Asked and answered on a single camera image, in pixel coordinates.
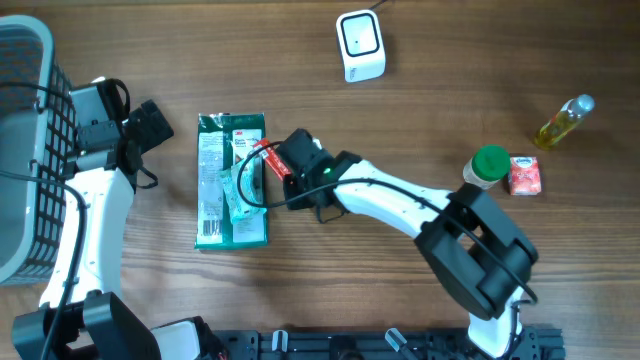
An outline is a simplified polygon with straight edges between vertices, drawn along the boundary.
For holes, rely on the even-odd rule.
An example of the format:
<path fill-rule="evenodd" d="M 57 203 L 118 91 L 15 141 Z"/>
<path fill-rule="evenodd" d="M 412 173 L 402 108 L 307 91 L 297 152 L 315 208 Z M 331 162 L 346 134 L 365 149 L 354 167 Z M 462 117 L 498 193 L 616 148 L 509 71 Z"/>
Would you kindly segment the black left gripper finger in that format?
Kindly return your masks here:
<path fill-rule="evenodd" d="M 174 130 L 160 111 L 145 114 L 140 119 L 139 130 L 142 154 L 174 136 Z"/>
<path fill-rule="evenodd" d="M 153 100 L 143 102 L 134 111 L 134 126 L 139 135 L 157 135 L 160 132 L 159 108 Z"/>

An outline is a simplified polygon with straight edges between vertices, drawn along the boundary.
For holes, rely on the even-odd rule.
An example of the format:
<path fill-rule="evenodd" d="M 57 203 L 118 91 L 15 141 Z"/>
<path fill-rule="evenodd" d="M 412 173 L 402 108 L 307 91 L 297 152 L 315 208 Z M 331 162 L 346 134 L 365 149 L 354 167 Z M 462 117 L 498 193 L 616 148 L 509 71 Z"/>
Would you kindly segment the red stick packet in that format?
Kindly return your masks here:
<path fill-rule="evenodd" d="M 276 146 L 276 142 L 270 142 L 267 138 L 262 138 L 253 145 L 253 149 L 261 149 L 259 152 L 260 156 L 264 159 L 279 180 L 283 182 L 287 176 L 291 175 L 291 171 L 276 153 Z"/>

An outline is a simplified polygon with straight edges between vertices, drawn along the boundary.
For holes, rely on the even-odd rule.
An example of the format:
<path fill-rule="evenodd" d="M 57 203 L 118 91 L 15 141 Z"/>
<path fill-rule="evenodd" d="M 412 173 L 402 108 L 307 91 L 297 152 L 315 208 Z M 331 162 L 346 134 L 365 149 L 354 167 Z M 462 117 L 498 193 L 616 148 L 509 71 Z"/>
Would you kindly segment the teal candy wrapper packet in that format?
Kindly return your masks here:
<path fill-rule="evenodd" d="M 266 212 L 264 208 L 256 207 L 256 204 L 264 203 L 262 163 L 258 159 L 250 160 L 240 172 L 243 163 L 241 160 L 219 172 L 230 221 L 234 225 Z"/>

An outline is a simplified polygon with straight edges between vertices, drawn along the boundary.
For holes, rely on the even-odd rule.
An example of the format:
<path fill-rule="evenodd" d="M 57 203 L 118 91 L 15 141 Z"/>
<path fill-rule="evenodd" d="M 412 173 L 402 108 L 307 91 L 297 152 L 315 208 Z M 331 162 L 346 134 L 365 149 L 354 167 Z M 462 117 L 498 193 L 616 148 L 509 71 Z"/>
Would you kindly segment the green glove packet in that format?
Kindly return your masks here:
<path fill-rule="evenodd" d="M 232 224 L 219 172 L 244 160 L 240 172 L 249 163 L 246 157 L 253 145 L 266 137 L 265 117 L 256 114 L 218 113 L 198 119 L 197 166 L 198 209 L 194 248 L 200 251 L 236 250 L 268 244 L 268 216 L 257 215 Z M 263 169 L 265 200 L 265 164 Z"/>

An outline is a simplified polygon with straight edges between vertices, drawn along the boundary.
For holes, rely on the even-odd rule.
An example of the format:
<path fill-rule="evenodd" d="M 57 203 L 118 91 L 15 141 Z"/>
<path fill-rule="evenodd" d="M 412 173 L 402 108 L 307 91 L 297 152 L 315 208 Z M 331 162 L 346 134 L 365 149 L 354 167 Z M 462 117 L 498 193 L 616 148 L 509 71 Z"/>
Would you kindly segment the green lidded white jar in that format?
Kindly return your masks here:
<path fill-rule="evenodd" d="M 480 148 L 463 168 L 466 183 L 488 190 L 501 181 L 510 170 L 510 155 L 499 145 Z"/>

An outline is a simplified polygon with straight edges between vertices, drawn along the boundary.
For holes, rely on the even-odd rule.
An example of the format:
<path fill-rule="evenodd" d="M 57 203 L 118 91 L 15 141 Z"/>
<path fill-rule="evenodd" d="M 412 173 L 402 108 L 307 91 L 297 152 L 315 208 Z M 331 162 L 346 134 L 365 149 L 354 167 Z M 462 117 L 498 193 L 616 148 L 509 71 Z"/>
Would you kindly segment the pink tissue box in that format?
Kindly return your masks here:
<path fill-rule="evenodd" d="M 510 165 L 508 182 L 511 195 L 537 195 L 542 191 L 540 169 L 536 157 L 511 157 Z"/>

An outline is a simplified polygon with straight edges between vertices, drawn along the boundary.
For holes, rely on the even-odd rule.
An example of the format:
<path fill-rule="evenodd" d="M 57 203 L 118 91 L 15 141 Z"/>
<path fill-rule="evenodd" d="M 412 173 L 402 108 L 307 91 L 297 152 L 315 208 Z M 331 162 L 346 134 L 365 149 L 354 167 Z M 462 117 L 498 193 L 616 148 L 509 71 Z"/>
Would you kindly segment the yellow drink bottle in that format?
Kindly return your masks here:
<path fill-rule="evenodd" d="M 556 146 L 569 132 L 580 125 L 594 110 L 595 100 L 588 94 L 567 101 L 534 136 L 534 144 L 543 150 Z"/>

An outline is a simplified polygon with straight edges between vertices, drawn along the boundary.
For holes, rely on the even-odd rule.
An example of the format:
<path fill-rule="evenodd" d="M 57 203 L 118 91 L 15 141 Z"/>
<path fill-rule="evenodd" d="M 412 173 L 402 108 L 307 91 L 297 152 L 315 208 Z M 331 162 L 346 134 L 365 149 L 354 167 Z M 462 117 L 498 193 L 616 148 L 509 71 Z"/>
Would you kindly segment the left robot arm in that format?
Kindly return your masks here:
<path fill-rule="evenodd" d="M 143 155 L 173 134 L 137 109 L 66 99 L 1 120 L 1 281 L 45 282 L 18 316 L 24 359 L 206 359 L 223 346 L 199 317 L 154 329 L 123 303 L 124 227 Z"/>

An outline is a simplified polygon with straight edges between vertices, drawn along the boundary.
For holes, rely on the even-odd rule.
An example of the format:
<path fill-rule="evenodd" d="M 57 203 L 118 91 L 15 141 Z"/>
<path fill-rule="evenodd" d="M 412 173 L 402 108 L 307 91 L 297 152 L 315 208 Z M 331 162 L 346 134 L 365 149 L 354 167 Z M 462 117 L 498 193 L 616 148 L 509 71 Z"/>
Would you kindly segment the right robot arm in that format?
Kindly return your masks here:
<path fill-rule="evenodd" d="M 421 187 L 346 151 L 332 156 L 311 147 L 278 155 L 291 171 L 284 187 L 290 209 L 336 205 L 413 238 L 441 285 L 468 311 L 469 340 L 495 359 L 514 354 L 519 310 L 537 300 L 527 283 L 538 252 L 487 192 L 471 184 L 455 192 Z"/>

